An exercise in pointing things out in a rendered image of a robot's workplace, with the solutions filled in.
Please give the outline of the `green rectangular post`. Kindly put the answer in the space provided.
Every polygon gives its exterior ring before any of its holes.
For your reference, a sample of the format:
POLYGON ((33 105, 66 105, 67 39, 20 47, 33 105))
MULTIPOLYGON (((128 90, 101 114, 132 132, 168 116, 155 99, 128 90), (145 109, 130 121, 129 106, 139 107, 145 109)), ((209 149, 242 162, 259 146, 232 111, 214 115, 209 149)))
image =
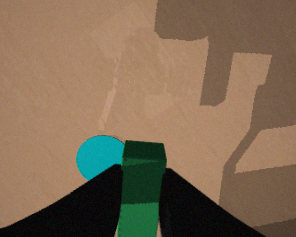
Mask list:
POLYGON ((165 166, 163 143, 125 141, 121 158, 123 192, 116 237, 156 237, 165 166))

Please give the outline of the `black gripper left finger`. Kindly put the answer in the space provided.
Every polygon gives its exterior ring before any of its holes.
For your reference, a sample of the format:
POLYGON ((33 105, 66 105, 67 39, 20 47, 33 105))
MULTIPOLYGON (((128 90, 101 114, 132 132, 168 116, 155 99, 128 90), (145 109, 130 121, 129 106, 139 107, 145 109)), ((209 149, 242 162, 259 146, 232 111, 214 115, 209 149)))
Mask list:
POLYGON ((0 228, 0 237, 115 237, 123 175, 113 164, 51 206, 0 228))

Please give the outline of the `cyan circle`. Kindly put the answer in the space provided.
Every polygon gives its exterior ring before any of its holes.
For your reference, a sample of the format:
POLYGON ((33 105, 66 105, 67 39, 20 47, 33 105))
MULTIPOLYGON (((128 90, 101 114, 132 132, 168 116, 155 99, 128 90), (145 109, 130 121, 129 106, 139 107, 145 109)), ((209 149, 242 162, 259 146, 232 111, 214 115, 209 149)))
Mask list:
POLYGON ((78 149, 79 171, 87 180, 94 178, 113 164, 121 164, 124 143, 108 135, 98 135, 82 143, 78 149))

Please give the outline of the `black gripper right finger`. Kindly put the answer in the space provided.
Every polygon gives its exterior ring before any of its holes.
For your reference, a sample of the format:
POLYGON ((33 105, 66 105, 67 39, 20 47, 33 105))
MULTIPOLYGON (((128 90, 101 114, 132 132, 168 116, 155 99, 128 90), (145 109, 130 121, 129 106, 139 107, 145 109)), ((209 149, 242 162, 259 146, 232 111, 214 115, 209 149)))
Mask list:
POLYGON ((266 237, 234 218, 171 168, 161 176, 161 237, 266 237))

